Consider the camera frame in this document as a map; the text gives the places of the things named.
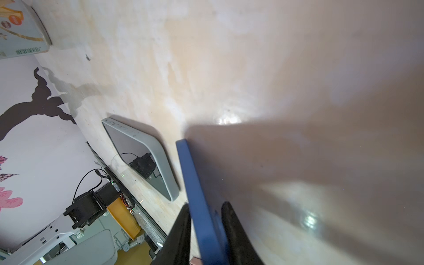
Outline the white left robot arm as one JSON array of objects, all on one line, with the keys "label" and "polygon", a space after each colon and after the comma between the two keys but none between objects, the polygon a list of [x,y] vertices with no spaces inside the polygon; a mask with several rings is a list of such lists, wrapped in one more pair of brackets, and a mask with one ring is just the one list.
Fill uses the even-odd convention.
[{"label": "white left robot arm", "polygon": [[107,212],[107,206],[119,197],[110,173],[100,168],[91,172],[95,172],[101,180],[107,179],[109,183],[100,187],[98,192],[92,188],[84,194],[75,195],[64,214],[6,257],[2,261],[3,265],[32,265],[60,243],[64,243],[68,248],[75,246],[71,236],[85,226],[93,224]]}]

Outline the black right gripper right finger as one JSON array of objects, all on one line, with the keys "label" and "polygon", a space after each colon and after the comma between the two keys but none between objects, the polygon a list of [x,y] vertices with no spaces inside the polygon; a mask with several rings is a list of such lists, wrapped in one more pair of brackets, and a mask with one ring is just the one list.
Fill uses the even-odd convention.
[{"label": "black right gripper right finger", "polygon": [[231,265],[264,265],[230,202],[223,203],[221,219],[227,238],[229,263]]}]

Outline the black phone pink case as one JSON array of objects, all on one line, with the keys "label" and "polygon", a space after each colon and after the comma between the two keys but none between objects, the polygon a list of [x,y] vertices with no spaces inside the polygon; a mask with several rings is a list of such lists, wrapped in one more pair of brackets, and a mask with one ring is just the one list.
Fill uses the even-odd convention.
[{"label": "black phone pink case", "polygon": [[174,202],[180,189],[160,142],[113,118],[103,119],[102,125],[123,162],[168,201]]}]

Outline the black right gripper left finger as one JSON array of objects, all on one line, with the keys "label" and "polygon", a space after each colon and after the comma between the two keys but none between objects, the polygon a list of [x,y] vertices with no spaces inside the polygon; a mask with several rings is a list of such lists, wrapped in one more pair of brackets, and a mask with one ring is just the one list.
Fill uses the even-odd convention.
[{"label": "black right gripper left finger", "polygon": [[192,218],[189,205],[185,204],[152,265],[189,265],[191,250]]}]

